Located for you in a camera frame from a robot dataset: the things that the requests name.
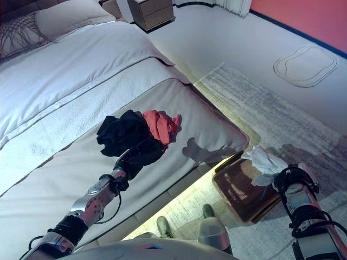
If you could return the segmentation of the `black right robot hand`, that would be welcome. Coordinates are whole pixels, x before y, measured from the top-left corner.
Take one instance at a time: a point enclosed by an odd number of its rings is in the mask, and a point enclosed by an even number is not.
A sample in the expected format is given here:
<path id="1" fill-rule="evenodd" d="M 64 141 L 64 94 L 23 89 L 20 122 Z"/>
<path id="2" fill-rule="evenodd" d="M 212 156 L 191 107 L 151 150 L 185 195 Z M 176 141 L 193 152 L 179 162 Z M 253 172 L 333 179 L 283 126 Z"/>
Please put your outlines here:
<path id="1" fill-rule="evenodd" d="M 274 178 L 272 184 L 273 188 L 279 193 L 280 191 L 287 189 L 287 172 L 290 171 L 290 167 L 283 169 L 279 174 Z"/>

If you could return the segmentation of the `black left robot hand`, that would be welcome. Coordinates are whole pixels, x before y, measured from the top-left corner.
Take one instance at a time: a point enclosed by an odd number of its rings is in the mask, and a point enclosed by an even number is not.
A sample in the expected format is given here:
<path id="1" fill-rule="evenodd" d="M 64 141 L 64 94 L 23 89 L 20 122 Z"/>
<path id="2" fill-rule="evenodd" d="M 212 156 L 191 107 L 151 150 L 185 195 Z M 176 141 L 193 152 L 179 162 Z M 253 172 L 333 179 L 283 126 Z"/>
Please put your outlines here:
<path id="1" fill-rule="evenodd" d="M 159 140 L 149 138 L 130 148 L 121 156 L 114 170 L 122 170 L 128 180 L 132 180 L 144 166 L 150 165 L 161 158 L 166 146 Z"/>

